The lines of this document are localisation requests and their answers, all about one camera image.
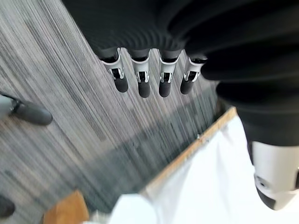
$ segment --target black rubber finger pad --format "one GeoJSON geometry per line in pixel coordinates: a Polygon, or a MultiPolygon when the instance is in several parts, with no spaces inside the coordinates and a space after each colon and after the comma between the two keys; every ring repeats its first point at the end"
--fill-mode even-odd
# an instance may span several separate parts
{"type": "Polygon", "coordinates": [[[188,94],[192,87],[193,87],[194,82],[192,81],[185,81],[184,79],[182,80],[182,84],[181,84],[181,93],[183,93],[184,95],[188,94]]]}
{"type": "Polygon", "coordinates": [[[28,101],[22,101],[15,108],[12,115],[35,125],[49,125],[52,120],[52,114],[45,108],[35,105],[28,101]]]}
{"type": "Polygon", "coordinates": [[[147,83],[138,83],[138,91],[139,91],[139,95],[142,98],[147,98],[150,95],[150,84],[147,83]]]}
{"type": "Polygon", "coordinates": [[[159,94],[161,97],[167,97],[170,93],[171,83],[168,82],[160,82],[159,85],[159,94]]]}
{"type": "Polygon", "coordinates": [[[0,219],[11,216],[15,211],[15,205],[9,199],[0,196],[0,219]]]}
{"type": "Polygon", "coordinates": [[[128,90],[128,82],[126,76],[124,76],[123,79],[115,79],[114,84],[119,92],[126,92],[128,90]]]}

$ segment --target white paper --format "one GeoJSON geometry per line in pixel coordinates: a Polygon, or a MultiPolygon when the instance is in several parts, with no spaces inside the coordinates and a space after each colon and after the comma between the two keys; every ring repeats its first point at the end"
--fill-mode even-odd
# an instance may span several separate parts
{"type": "Polygon", "coordinates": [[[137,195],[122,196],[109,224],[298,223],[299,197],[273,211],[259,198],[253,175],[243,126],[236,117],[149,192],[151,203],[137,195]]]}

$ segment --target striped carpet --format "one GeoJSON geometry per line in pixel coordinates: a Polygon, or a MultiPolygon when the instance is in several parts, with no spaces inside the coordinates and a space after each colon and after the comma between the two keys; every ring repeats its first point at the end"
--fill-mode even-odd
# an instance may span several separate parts
{"type": "Polygon", "coordinates": [[[171,94],[162,98],[158,53],[151,51],[147,99],[122,53],[124,94],[59,0],[0,1],[0,90],[54,117],[47,127],[0,121],[0,194],[17,206],[4,223],[36,224],[74,189],[89,210],[109,212],[120,194],[139,191],[220,115],[215,83],[199,78],[189,95],[180,93],[184,53],[171,94]]]}

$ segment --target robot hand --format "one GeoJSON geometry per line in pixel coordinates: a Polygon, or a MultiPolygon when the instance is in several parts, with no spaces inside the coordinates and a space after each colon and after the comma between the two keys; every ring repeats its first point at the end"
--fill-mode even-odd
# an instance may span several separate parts
{"type": "Polygon", "coordinates": [[[159,93],[167,97],[179,53],[185,49],[189,59],[181,75],[181,92],[189,93],[200,73],[220,81],[219,97],[236,106],[247,140],[254,142],[256,187],[261,198],[273,209],[289,201],[288,194],[298,187],[298,2],[63,3],[120,92],[128,90],[128,83],[118,48],[126,48],[131,55],[139,94],[144,98],[150,95],[149,50],[159,49],[159,93]]]}

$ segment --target metal joint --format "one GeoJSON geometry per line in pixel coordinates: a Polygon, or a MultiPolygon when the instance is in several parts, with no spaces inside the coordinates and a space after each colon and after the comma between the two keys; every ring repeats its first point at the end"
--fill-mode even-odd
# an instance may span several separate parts
{"type": "Polygon", "coordinates": [[[107,63],[107,62],[102,61],[106,70],[112,75],[112,78],[114,80],[116,80],[118,78],[123,79],[125,76],[124,67],[123,67],[123,63],[122,63],[122,59],[121,59],[121,49],[120,48],[117,49],[117,53],[118,53],[118,57],[115,62],[107,63]]]}
{"type": "Polygon", "coordinates": [[[160,82],[164,81],[170,83],[173,77],[174,70],[176,68],[178,58],[174,62],[164,62],[160,57],[160,82]]]}
{"type": "Polygon", "coordinates": [[[132,60],[132,64],[133,64],[133,68],[134,68],[134,72],[137,78],[137,81],[139,83],[141,82],[149,82],[149,78],[150,78],[150,73],[149,73],[149,57],[142,61],[142,62],[138,62],[135,61],[133,59],[132,60]]]}
{"type": "Polygon", "coordinates": [[[204,63],[195,63],[191,60],[191,58],[188,58],[185,65],[184,80],[186,82],[195,82],[200,75],[200,69],[203,65],[204,63]]]}

